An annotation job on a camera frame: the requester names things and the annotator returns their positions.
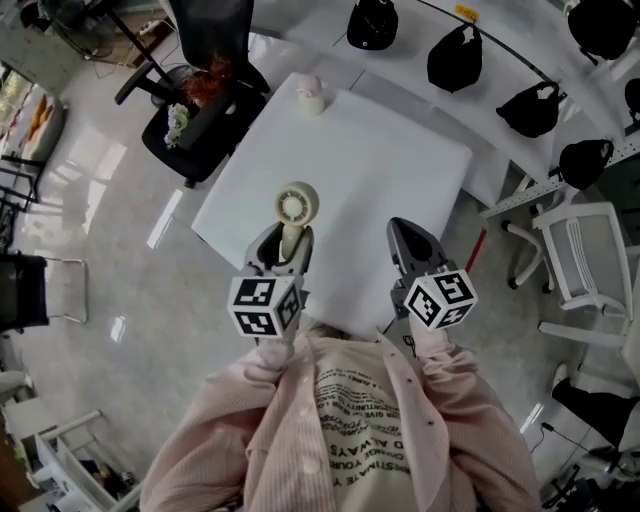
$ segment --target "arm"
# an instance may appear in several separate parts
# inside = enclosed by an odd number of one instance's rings
[[[447,424],[451,459],[492,512],[539,511],[538,482],[527,446],[473,356],[411,318],[424,391]]]
[[[211,511],[241,491],[245,450],[292,354],[291,343],[265,340],[207,378],[151,465],[140,500],[144,512]]]

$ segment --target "black office chair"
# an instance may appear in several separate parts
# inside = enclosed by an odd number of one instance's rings
[[[84,318],[68,314],[48,315],[45,268],[47,260],[79,264],[84,273]],[[67,318],[77,323],[88,320],[87,272],[84,260],[44,258],[21,252],[0,254],[0,332],[49,325],[50,318]]]
[[[165,100],[144,133],[145,146],[162,162],[186,178],[185,186],[206,180],[226,155],[231,155],[249,125],[266,104],[263,94],[270,91],[264,77],[249,62],[249,28],[253,0],[171,0],[182,51],[194,66],[172,70],[173,83],[153,82],[147,74],[153,63],[147,62],[127,81],[116,95],[121,104],[136,87]],[[191,120],[182,132],[177,147],[167,149],[167,107],[186,100],[181,83],[197,68],[206,70],[214,54],[231,64],[231,84],[207,105],[198,109],[188,105]],[[236,110],[226,114],[235,102]]]

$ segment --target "white chair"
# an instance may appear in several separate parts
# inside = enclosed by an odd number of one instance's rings
[[[536,205],[538,216],[533,227],[540,230],[547,248],[548,258],[562,295],[560,307],[564,310],[593,306],[605,316],[624,319],[619,334],[580,329],[566,325],[541,322],[538,329],[544,333],[585,343],[619,348],[636,380],[640,383],[640,315],[634,311],[640,304],[640,272],[636,272],[632,291],[629,263],[636,268],[640,247],[625,248],[615,209],[611,203],[572,204],[577,190],[567,187],[556,193],[552,206],[542,211]],[[512,288],[521,285],[545,262],[549,283],[544,291],[555,288],[554,276],[543,254],[538,239],[509,221],[503,229],[524,238],[536,247],[532,262],[517,277],[509,280]]]

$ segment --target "yellow label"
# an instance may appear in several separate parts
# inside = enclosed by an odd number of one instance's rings
[[[456,14],[459,14],[460,16],[464,16],[465,18],[473,21],[474,23],[478,21],[478,13],[473,9],[469,9],[468,7],[465,7],[464,5],[461,5],[461,4],[456,5]]]

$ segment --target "chair armrest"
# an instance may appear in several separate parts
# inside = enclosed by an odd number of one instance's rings
[[[131,92],[136,87],[139,87],[140,89],[144,89],[147,91],[148,91],[148,87],[147,87],[148,83],[152,83],[157,87],[162,87],[161,85],[156,84],[155,82],[152,82],[147,78],[149,71],[151,71],[152,69],[153,69],[153,64],[151,62],[145,62],[144,64],[142,64],[142,66],[140,66],[136,70],[136,72],[133,75],[131,75],[129,80],[127,80],[124,83],[124,85],[120,88],[120,90],[116,94],[116,97],[115,97],[116,105],[121,105],[122,102],[129,97],[129,94],[131,94]],[[166,93],[171,94],[171,91],[169,89],[166,89]]]
[[[191,149],[191,146],[195,144],[209,126],[218,117],[225,115],[232,103],[233,98],[230,91],[222,91],[217,94],[189,121],[189,124],[180,135],[180,139],[178,139],[178,146],[182,149]]]

